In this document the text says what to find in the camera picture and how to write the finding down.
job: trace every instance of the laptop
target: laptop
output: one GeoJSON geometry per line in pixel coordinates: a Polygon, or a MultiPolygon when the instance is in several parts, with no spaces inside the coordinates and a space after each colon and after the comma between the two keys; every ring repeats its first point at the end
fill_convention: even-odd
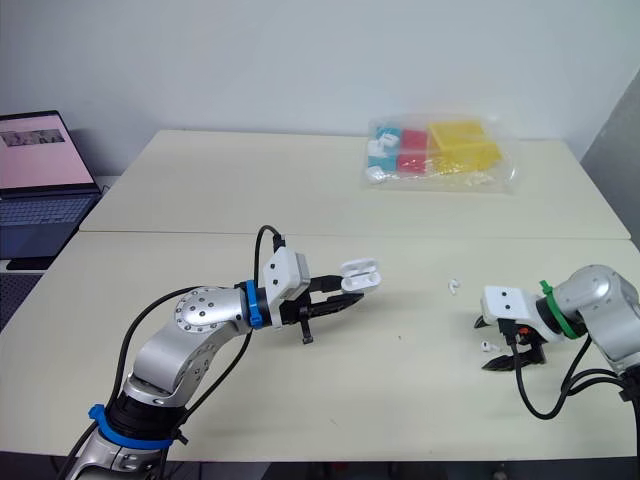
{"type": "Polygon", "coordinates": [[[0,115],[0,258],[55,257],[100,189],[55,111],[0,115]]]}

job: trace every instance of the laptop keyboard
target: laptop keyboard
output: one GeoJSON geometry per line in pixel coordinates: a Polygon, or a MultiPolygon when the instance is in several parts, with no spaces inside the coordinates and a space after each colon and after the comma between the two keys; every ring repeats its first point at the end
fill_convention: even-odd
{"type": "Polygon", "coordinates": [[[91,197],[74,197],[28,202],[0,202],[0,226],[42,225],[76,222],[91,202],[91,197]]]}

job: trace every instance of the cable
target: cable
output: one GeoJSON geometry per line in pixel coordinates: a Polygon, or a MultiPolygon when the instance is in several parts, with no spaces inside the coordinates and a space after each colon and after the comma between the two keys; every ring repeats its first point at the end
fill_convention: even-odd
{"type": "Polygon", "coordinates": [[[569,366],[569,370],[567,370],[567,373],[564,376],[564,379],[562,380],[562,386],[560,388],[560,396],[558,397],[556,404],[548,413],[539,412],[538,410],[535,409],[535,407],[529,401],[529,397],[527,396],[527,393],[524,388],[524,382],[522,380],[522,360],[520,359],[520,353],[518,352],[518,348],[515,343],[511,345],[511,351],[513,352],[513,359],[514,359],[514,365],[516,370],[516,383],[518,384],[518,392],[520,393],[520,397],[522,398],[524,405],[527,407],[527,409],[529,410],[529,412],[531,412],[533,416],[541,420],[550,420],[556,417],[558,413],[560,413],[560,410],[562,409],[562,406],[564,405],[564,402],[566,401],[567,397],[576,395],[580,393],[582,390],[584,390],[585,388],[589,388],[590,386],[596,385],[598,383],[611,383],[621,388],[624,388],[624,383],[621,380],[618,380],[617,378],[609,378],[609,377],[617,377],[617,375],[611,370],[605,370],[602,368],[591,368],[583,372],[580,372],[576,375],[573,375],[573,372],[577,368],[578,363],[580,363],[580,360],[582,360],[582,357],[584,357],[584,354],[586,353],[590,345],[591,345],[591,337],[587,337],[587,340],[584,342],[584,344],[582,345],[582,348],[580,348],[580,350],[578,351],[578,354],[571,362],[571,365],[569,366]],[[607,375],[607,377],[597,377],[597,378],[592,378],[590,380],[585,380],[580,385],[574,387],[574,385],[580,379],[588,375],[597,375],[597,374],[607,375]]]}
{"type": "Polygon", "coordinates": [[[197,287],[189,287],[189,288],[181,288],[180,290],[175,290],[171,293],[167,293],[166,295],[158,298],[153,303],[151,303],[147,308],[145,308],[140,314],[135,318],[127,333],[125,333],[124,338],[122,339],[122,345],[120,347],[120,355],[118,356],[118,366],[116,367],[116,378],[113,381],[113,388],[111,389],[111,396],[109,397],[109,401],[107,402],[107,406],[105,407],[106,411],[109,411],[113,403],[118,398],[118,394],[120,393],[120,388],[122,387],[122,377],[124,376],[124,364],[127,361],[127,352],[129,351],[129,344],[131,343],[131,338],[135,333],[136,329],[142,323],[142,320],[151,313],[156,307],[166,302],[167,300],[172,299],[173,297],[177,297],[178,295],[184,295],[185,293],[193,290],[197,287]]]}
{"type": "Polygon", "coordinates": [[[269,230],[273,234],[274,241],[281,241],[282,235],[280,232],[273,228],[271,225],[263,225],[258,230],[258,235],[256,236],[256,246],[253,251],[253,283],[258,288],[258,270],[260,268],[260,244],[262,243],[262,235],[264,232],[269,230]]]}
{"type": "MultiPolygon", "coordinates": [[[[113,388],[111,389],[111,396],[109,397],[109,401],[107,402],[107,406],[105,408],[107,411],[113,405],[113,403],[116,401],[116,398],[118,398],[118,394],[120,393],[120,388],[122,387],[122,378],[124,376],[124,365],[125,365],[125,363],[127,361],[127,352],[129,350],[129,344],[131,343],[131,339],[133,337],[133,334],[135,333],[136,329],[138,328],[138,326],[140,325],[142,320],[144,320],[144,318],[147,315],[149,315],[149,313],[152,310],[154,310],[156,307],[158,307],[162,303],[164,303],[167,300],[170,300],[171,298],[176,297],[178,295],[184,295],[185,293],[193,290],[194,288],[196,288],[196,287],[181,288],[180,290],[175,290],[175,291],[173,291],[171,293],[168,293],[168,294],[158,298],[157,300],[152,302],[149,306],[147,306],[147,308],[145,308],[135,318],[135,320],[131,323],[131,325],[127,329],[127,332],[124,335],[124,338],[122,339],[122,345],[120,346],[120,354],[118,356],[118,365],[116,367],[116,377],[115,377],[115,379],[113,381],[113,388]]],[[[73,446],[73,448],[69,452],[69,455],[67,455],[67,458],[65,459],[64,464],[60,468],[60,471],[58,472],[58,476],[57,476],[58,479],[63,479],[67,475],[68,470],[71,467],[71,462],[75,460],[75,456],[77,455],[77,453],[80,450],[80,448],[82,447],[82,445],[84,445],[84,443],[86,442],[87,438],[89,438],[89,435],[91,434],[93,429],[96,427],[96,425],[97,425],[96,422],[93,422],[89,426],[89,428],[87,428],[87,430],[85,430],[85,432],[78,439],[76,444],[73,446]]]]}
{"type": "Polygon", "coordinates": [[[581,383],[577,387],[571,388],[567,392],[567,395],[568,396],[577,395],[585,388],[589,388],[592,385],[597,385],[598,383],[611,383],[613,385],[617,385],[620,388],[625,388],[625,384],[621,380],[618,380],[617,378],[597,377],[597,378],[592,378],[590,380],[585,380],[583,383],[581,383]]]}
{"type": "Polygon", "coordinates": [[[640,400],[634,399],[633,403],[633,413],[636,420],[636,468],[637,478],[640,478],[640,400]]]}
{"type": "MultiPolygon", "coordinates": [[[[258,278],[259,278],[260,245],[262,243],[262,236],[264,235],[264,232],[266,232],[267,230],[269,230],[273,234],[274,245],[280,244],[282,242],[282,235],[280,234],[280,232],[278,232],[278,230],[276,230],[271,225],[263,225],[258,230],[258,234],[256,235],[254,252],[253,252],[253,282],[256,288],[258,288],[258,278]]],[[[242,346],[240,347],[240,351],[238,351],[238,353],[233,358],[229,366],[225,369],[224,372],[222,372],[222,374],[216,379],[216,381],[213,382],[213,384],[209,388],[207,388],[202,395],[200,395],[200,398],[198,398],[198,400],[196,400],[187,409],[187,411],[182,415],[182,417],[180,417],[178,422],[173,427],[173,430],[171,432],[171,438],[177,438],[179,433],[179,428],[187,422],[189,417],[193,415],[193,413],[200,407],[200,405],[202,405],[207,400],[207,398],[209,398],[209,396],[229,376],[229,374],[233,371],[236,365],[238,365],[238,363],[240,362],[240,359],[242,359],[242,357],[244,356],[244,353],[247,351],[247,348],[249,347],[249,342],[251,341],[252,334],[253,334],[253,330],[250,330],[249,333],[245,335],[244,342],[242,342],[242,346]]],[[[160,478],[162,478],[163,472],[164,472],[163,469],[160,470],[160,478]]]]}
{"type": "Polygon", "coordinates": [[[539,418],[540,420],[550,420],[554,418],[560,410],[562,409],[562,405],[564,405],[565,400],[567,399],[567,392],[565,391],[566,387],[562,388],[560,392],[560,396],[556,401],[555,406],[548,413],[540,413],[538,412],[534,406],[529,401],[529,397],[527,397],[527,392],[524,389],[524,383],[522,382],[522,360],[520,359],[520,354],[518,353],[518,348],[515,344],[511,345],[511,351],[513,352],[513,360],[516,369],[516,383],[518,384],[518,392],[520,392],[520,397],[524,402],[525,407],[531,412],[534,417],[539,418]]]}
{"type": "MultiPolygon", "coordinates": [[[[260,266],[260,244],[262,242],[262,236],[264,235],[264,232],[267,231],[267,230],[269,230],[274,236],[274,245],[276,245],[276,243],[281,243],[283,241],[282,240],[282,235],[280,234],[280,232],[278,232],[271,225],[263,225],[262,227],[260,227],[260,230],[258,230],[258,234],[256,236],[254,257],[253,257],[254,258],[253,279],[254,279],[254,284],[255,284],[256,287],[258,286],[258,271],[259,271],[259,266],[260,266]]],[[[105,410],[108,411],[111,408],[111,406],[113,405],[113,403],[116,401],[116,399],[118,398],[118,394],[120,393],[120,389],[122,387],[122,378],[124,376],[124,366],[125,366],[125,363],[126,363],[126,360],[127,360],[127,353],[128,353],[128,350],[129,350],[129,344],[131,343],[131,339],[133,338],[133,334],[135,333],[136,329],[138,328],[140,323],[142,323],[142,320],[144,320],[144,318],[151,311],[153,311],[156,307],[158,307],[162,303],[164,303],[167,300],[170,300],[171,298],[176,297],[178,295],[184,295],[185,293],[193,290],[194,288],[197,288],[197,287],[182,288],[180,290],[175,290],[175,291],[173,291],[171,293],[168,293],[168,294],[158,298],[153,303],[151,303],[149,306],[147,306],[134,319],[134,321],[131,323],[131,325],[127,329],[127,332],[124,335],[124,338],[122,339],[122,345],[120,347],[120,354],[118,355],[118,364],[117,364],[117,367],[116,367],[116,376],[115,376],[115,379],[113,381],[113,388],[111,389],[111,395],[109,397],[109,401],[107,402],[107,406],[105,407],[105,410]]],[[[253,333],[253,330],[250,330],[249,333],[247,333],[247,335],[245,335],[244,342],[242,343],[242,347],[240,348],[240,351],[234,357],[234,359],[229,364],[229,366],[226,368],[226,370],[224,372],[222,372],[222,374],[213,383],[213,385],[211,385],[207,390],[205,390],[205,392],[200,396],[200,398],[198,398],[198,400],[196,400],[196,402],[190,408],[188,408],[186,410],[186,412],[183,414],[183,416],[180,418],[180,420],[178,420],[178,422],[176,423],[176,425],[174,426],[174,428],[172,430],[171,438],[177,438],[180,426],[183,425],[189,419],[189,417],[196,411],[196,409],[198,407],[200,407],[200,405],[202,405],[202,403],[204,403],[204,401],[220,386],[220,384],[229,376],[231,371],[236,367],[236,365],[238,364],[238,362],[240,361],[240,359],[242,358],[244,353],[247,351],[247,347],[249,346],[249,342],[251,341],[252,333],[253,333]]],[[[91,432],[93,432],[93,430],[96,427],[96,425],[97,425],[97,423],[94,421],[89,426],[89,428],[87,428],[87,430],[85,430],[85,432],[78,439],[76,444],[73,446],[73,448],[69,452],[69,455],[67,456],[62,468],[58,472],[58,476],[57,476],[58,480],[62,480],[65,477],[65,475],[67,474],[67,471],[71,467],[71,462],[73,460],[75,460],[76,454],[78,453],[78,451],[80,450],[82,445],[84,445],[84,443],[87,441],[87,438],[89,438],[89,435],[91,435],[91,432]]],[[[167,463],[167,455],[168,455],[168,449],[163,449],[162,455],[161,455],[161,459],[160,459],[160,468],[159,468],[159,478],[160,479],[162,479],[162,477],[164,475],[164,470],[165,470],[166,463],[167,463]]]]}
{"type": "Polygon", "coordinates": [[[168,455],[169,455],[169,448],[163,448],[162,451],[160,452],[160,468],[158,468],[158,480],[164,480],[164,469],[167,467],[168,455]]]}
{"type": "Polygon", "coordinates": [[[182,467],[184,467],[184,464],[185,464],[185,462],[180,462],[178,465],[176,465],[176,466],[173,468],[173,470],[171,470],[171,473],[169,474],[169,477],[168,477],[168,478],[169,478],[169,479],[172,479],[172,478],[173,478],[173,476],[174,476],[176,473],[178,473],[178,471],[179,471],[182,467]]]}
{"type": "Polygon", "coordinates": [[[58,467],[58,464],[56,463],[56,457],[54,457],[53,455],[49,455],[49,463],[51,464],[51,468],[53,468],[53,471],[56,472],[56,475],[60,472],[60,467],[58,467]]]}
{"type": "Polygon", "coordinates": [[[71,448],[71,451],[69,452],[69,455],[67,455],[67,458],[65,459],[64,463],[62,464],[62,467],[60,467],[60,471],[58,472],[58,475],[56,476],[56,480],[64,480],[64,478],[67,475],[68,470],[71,468],[71,464],[76,459],[76,455],[78,454],[78,450],[80,450],[80,448],[82,448],[82,445],[84,445],[84,442],[87,441],[87,438],[89,438],[89,435],[91,435],[91,433],[93,432],[94,428],[96,428],[97,425],[98,425],[98,422],[96,422],[96,421],[91,422],[91,425],[89,425],[87,427],[87,429],[84,431],[84,433],[82,435],[80,435],[80,438],[76,441],[75,445],[71,448]]]}
{"type": "Polygon", "coordinates": [[[571,377],[573,376],[573,372],[576,371],[576,368],[578,368],[578,364],[580,363],[580,360],[582,360],[582,357],[584,357],[584,354],[587,353],[587,350],[589,350],[589,347],[591,346],[591,336],[587,335],[587,339],[585,340],[585,342],[582,344],[582,347],[580,348],[580,350],[578,351],[576,358],[573,359],[573,362],[571,362],[571,365],[569,365],[569,370],[567,370],[566,375],[564,376],[564,379],[562,380],[562,384],[560,389],[562,390],[571,380],[571,377]]]}

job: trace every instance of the white wall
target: white wall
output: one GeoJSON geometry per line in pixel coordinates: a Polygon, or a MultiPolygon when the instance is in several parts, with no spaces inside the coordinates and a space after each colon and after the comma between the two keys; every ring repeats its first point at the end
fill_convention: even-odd
{"type": "Polygon", "coordinates": [[[58,108],[98,173],[160,128],[432,111],[581,157],[639,65],[637,0],[0,0],[0,111],[58,108]]]}

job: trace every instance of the table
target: table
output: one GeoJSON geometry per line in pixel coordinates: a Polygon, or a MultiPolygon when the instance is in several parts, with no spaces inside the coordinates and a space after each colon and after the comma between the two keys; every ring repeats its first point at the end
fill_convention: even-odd
{"type": "MultiPolygon", "coordinates": [[[[253,235],[81,232],[0,335],[0,450],[66,454],[106,401],[121,337],[164,293],[250,277],[253,235]]],[[[263,261],[270,242],[264,242],[263,261]]],[[[485,284],[536,290],[588,263],[608,264],[640,285],[640,255],[626,240],[340,238],[291,235],[312,275],[374,256],[381,287],[352,308],[298,327],[257,331],[247,355],[184,428],[176,460],[513,460],[630,456],[633,412],[609,385],[568,400],[554,421],[532,417],[513,373],[480,369],[474,330],[485,284]],[[451,278],[461,287],[452,296],[451,278]]],[[[169,318],[159,308],[132,343],[169,318]]],[[[241,339],[213,362],[208,385],[241,339]]],[[[532,401],[549,408],[580,343],[546,346],[527,367],[532,401]]],[[[602,367],[593,348],[581,367],[602,367]]]]}
{"type": "Polygon", "coordinates": [[[160,131],[83,231],[466,238],[629,233],[560,141],[524,141],[514,194],[426,193],[361,182],[366,138],[160,131]]]}

